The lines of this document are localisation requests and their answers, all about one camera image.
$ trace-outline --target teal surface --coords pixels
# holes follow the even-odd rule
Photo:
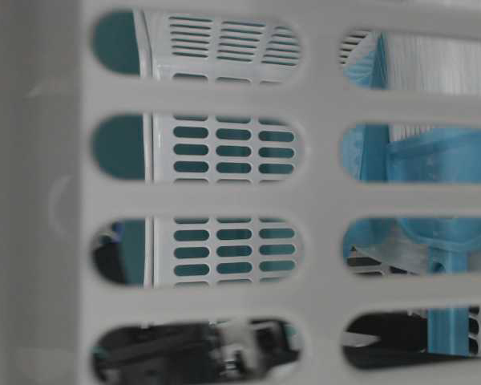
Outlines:
[[[102,18],[95,29],[93,49],[109,70],[138,75],[139,52],[133,13],[117,12]],[[120,179],[144,179],[142,117],[127,115],[105,121],[95,135],[93,152],[105,173]],[[124,222],[120,249],[128,282],[142,284],[144,221]]]
[[[129,285],[142,285],[144,278],[144,221],[125,221],[120,244]]]
[[[109,70],[139,75],[134,14],[115,12],[100,19],[95,29],[93,49],[98,60]]]

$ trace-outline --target light blue plastic item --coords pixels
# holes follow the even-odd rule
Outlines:
[[[481,183],[481,129],[446,126],[388,145],[393,182]],[[481,218],[400,218],[405,234],[430,247],[432,274],[467,271],[481,250]],[[468,309],[428,313],[429,352],[468,355]]]
[[[344,75],[361,87],[383,89],[386,86],[386,60],[383,40],[380,37],[374,50],[344,68]],[[342,165],[356,180],[386,181],[384,153],[389,142],[386,125],[358,124],[342,139]],[[389,222],[383,219],[357,221],[344,237],[344,258],[351,247],[368,247],[380,243],[389,230]]]

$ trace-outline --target ventilation slot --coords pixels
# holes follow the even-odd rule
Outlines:
[[[348,34],[340,46],[340,64],[344,66],[347,63],[347,59],[353,52],[353,50],[360,44],[360,42],[367,37],[370,33],[369,30],[355,30],[351,34]]]
[[[170,16],[169,30],[173,55],[198,59],[210,55],[212,20]]]
[[[297,37],[286,26],[277,26],[265,48],[262,63],[295,67],[301,59]]]
[[[199,266],[196,276],[204,273],[202,265],[210,267],[203,280],[209,283],[267,282],[291,274],[301,260],[299,234],[280,218],[262,219],[175,219],[173,238],[176,242],[171,254],[176,265],[187,266],[173,272],[175,280],[189,277],[195,281],[190,273],[192,267],[188,267],[194,266],[189,263],[193,260]]]
[[[217,58],[251,63],[257,53],[265,24],[224,21],[220,29]]]

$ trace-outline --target rectangular hole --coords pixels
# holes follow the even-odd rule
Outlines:
[[[288,67],[295,67],[296,66],[296,63],[284,62],[284,61],[276,60],[276,59],[274,59],[274,60],[264,59],[264,60],[262,60],[262,63],[273,64],[273,65],[276,65],[276,66],[288,66]]]
[[[217,238],[222,241],[249,239],[252,235],[253,234],[249,229],[222,229],[217,231]]]
[[[295,232],[292,229],[262,229],[260,230],[260,237],[263,239],[278,239],[278,238],[292,238]]]
[[[251,218],[249,217],[242,217],[242,218],[236,218],[236,217],[221,217],[217,218],[217,221],[219,223],[249,223],[251,222]]]
[[[249,179],[219,179],[217,181],[219,184],[251,184]]]
[[[267,51],[268,52],[285,52],[285,53],[289,53],[289,54],[300,54],[301,52],[297,49],[293,49],[293,48],[274,48],[274,47],[268,47],[267,48]]]
[[[290,271],[294,270],[295,267],[294,261],[263,261],[260,263],[260,270],[263,272]]]
[[[292,132],[262,131],[258,134],[258,137],[264,142],[289,143],[294,141],[294,134]]]
[[[262,174],[290,174],[294,171],[294,166],[291,164],[261,164],[258,170]]]
[[[259,30],[242,30],[241,28],[223,28],[221,32],[230,32],[234,34],[262,34]]]
[[[294,245],[262,245],[260,253],[263,255],[290,255],[296,252]]]
[[[207,184],[208,180],[204,178],[176,178],[175,183]]]
[[[181,30],[172,30],[173,36],[196,36],[197,38],[210,38],[210,34],[204,34],[203,32],[184,32]]]
[[[241,42],[249,42],[249,43],[258,43],[260,40],[258,38],[248,38],[248,37],[241,37],[241,36],[227,36],[222,35],[220,37],[221,40],[238,40]]]
[[[185,22],[212,22],[210,18],[195,18],[191,16],[170,16],[169,20],[182,20]]]
[[[251,84],[251,80],[242,78],[227,78],[221,76],[216,80],[218,83],[235,83],[235,84]]]
[[[235,56],[218,55],[217,58],[219,60],[232,60],[233,62],[244,62],[244,63],[251,63],[252,62],[251,59],[238,58],[238,57],[235,57]]]
[[[178,230],[174,238],[178,242],[206,241],[210,237],[207,230]]]
[[[262,222],[262,223],[283,223],[285,221],[283,219],[280,219],[280,218],[261,217],[260,222]]]
[[[258,151],[258,155],[263,158],[290,159],[295,155],[293,148],[263,147]]]
[[[217,248],[217,255],[220,257],[247,257],[251,253],[252,249],[247,245],[220,246]]]
[[[175,223],[177,223],[178,225],[202,225],[208,223],[208,218],[177,217],[175,218]]]
[[[196,122],[204,122],[205,120],[208,119],[207,115],[181,115],[181,114],[175,114],[173,117],[176,120],[191,120],[191,121],[196,121]]]
[[[170,24],[170,28],[184,28],[184,29],[191,29],[191,30],[210,30],[210,26],[200,26],[194,24]]]
[[[230,25],[230,26],[254,26],[256,28],[264,28],[265,24],[260,23],[260,22],[234,22],[234,21],[227,21],[223,22],[225,25]]]
[[[199,40],[196,38],[172,38],[172,43],[190,43],[190,44],[209,44],[208,40]]]
[[[255,54],[251,51],[238,51],[238,50],[227,50],[227,49],[219,49],[217,52],[221,54],[232,54],[232,55],[247,55],[247,56],[254,56]]]
[[[206,258],[210,255],[210,250],[206,247],[179,247],[174,254],[178,259]]]
[[[299,44],[296,42],[288,42],[288,41],[283,41],[283,40],[271,40],[269,42],[271,45],[275,46],[291,46],[291,47],[299,47]]]
[[[195,277],[200,275],[207,275],[210,272],[208,265],[178,265],[174,269],[177,277]]]
[[[216,170],[225,174],[247,174],[251,172],[251,164],[220,162]]]
[[[248,262],[220,263],[217,265],[219,274],[246,274],[251,272],[253,267]]]
[[[175,169],[176,172],[207,172],[208,163],[178,161],[178,162],[175,162],[173,168]]]
[[[251,139],[251,132],[235,128],[219,128],[216,131],[216,136],[223,140],[249,140]]]
[[[205,127],[178,126],[173,130],[177,138],[204,139],[208,136],[208,129]]]
[[[245,146],[218,146],[216,154],[219,156],[246,157],[251,155],[251,148]]]
[[[216,116],[219,123],[248,124],[251,122],[250,116]]]
[[[180,44],[180,45],[175,44],[175,45],[171,46],[171,48],[173,50],[191,50],[191,51],[203,51],[203,52],[208,51],[207,47],[198,47],[198,46],[190,46],[190,45],[184,46],[182,44]]]
[[[252,283],[249,279],[225,279],[219,281],[219,285],[229,285],[229,284],[237,284],[237,283]]]
[[[241,43],[219,43],[220,47],[233,47],[233,48],[245,48],[245,49],[256,49],[257,46],[253,44],[241,44]]]
[[[208,154],[208,147],[204,144],[176,144],[173,151],[176,155],[203,156]]]
[[[188,56],[190,58],[202,58],[205,59],[208,57],[206,54],[193,54],[190,52],[173,52],[175,56]]]

